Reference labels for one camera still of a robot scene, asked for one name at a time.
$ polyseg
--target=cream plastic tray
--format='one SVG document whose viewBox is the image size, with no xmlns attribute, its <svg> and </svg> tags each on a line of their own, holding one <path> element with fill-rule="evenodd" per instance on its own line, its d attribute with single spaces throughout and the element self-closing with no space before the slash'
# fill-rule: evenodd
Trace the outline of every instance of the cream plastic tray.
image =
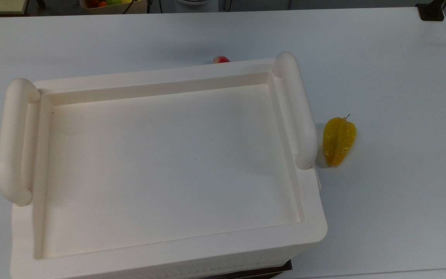
<svg viewBox="0 0 446 279">
<path fill-rule="evenodd" d="M 15 279 L 187 279 L 283 265 L 327 230 L 297 62 L 8 90 L 0 187 Z"/>
</svg>

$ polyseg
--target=white table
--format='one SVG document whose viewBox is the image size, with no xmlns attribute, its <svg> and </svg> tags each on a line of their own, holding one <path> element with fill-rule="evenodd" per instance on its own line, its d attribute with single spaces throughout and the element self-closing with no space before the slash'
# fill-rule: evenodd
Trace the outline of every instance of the white table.
<svg viewBox="0 0 446 279">
<path fill-rule="evenodd" d="M 424 270 L 413 272 L 321 277 L 321 279 L 446 279 L 446 270 Z"/>
<path fill-rule="evenodd" d="M 353 150 L 319 169 L 329 232 L 282 279 L 446 269 L 446 21 L 415 8 L 0 18 L 9 82 L 296 55 L 319 126 L 351 114 Z M 0 193 L 0 278 L 10 202 Z"/>
</svg>

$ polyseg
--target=orange fruit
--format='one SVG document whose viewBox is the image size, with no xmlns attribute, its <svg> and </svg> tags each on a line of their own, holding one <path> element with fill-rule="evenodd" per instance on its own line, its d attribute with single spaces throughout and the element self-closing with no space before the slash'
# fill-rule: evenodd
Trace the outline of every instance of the orange fruit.
<svg viewBox="0 0 446 279">
<path fill-rule="evenodd" d="M 347 117 L 332 118 L 324 126 L 322 149 L 326 162 L 331 167 L 338 166 L 354 144 L 355 125 L 348 122 Z"/>
</svg>

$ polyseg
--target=white container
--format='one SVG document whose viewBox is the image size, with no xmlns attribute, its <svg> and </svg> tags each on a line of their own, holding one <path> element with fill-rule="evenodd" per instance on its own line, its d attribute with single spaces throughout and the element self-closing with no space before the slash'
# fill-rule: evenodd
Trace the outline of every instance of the white container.
<svg viewBox="0 0 446 279">
<path fill-rule="evenodd" d="M 189 279 L 283 265 L 327 231 L 316 141 L 290 53 L 17 79 L 0 135 L 0 187 L 16 203 L 11 275 Z"/>
</svg>

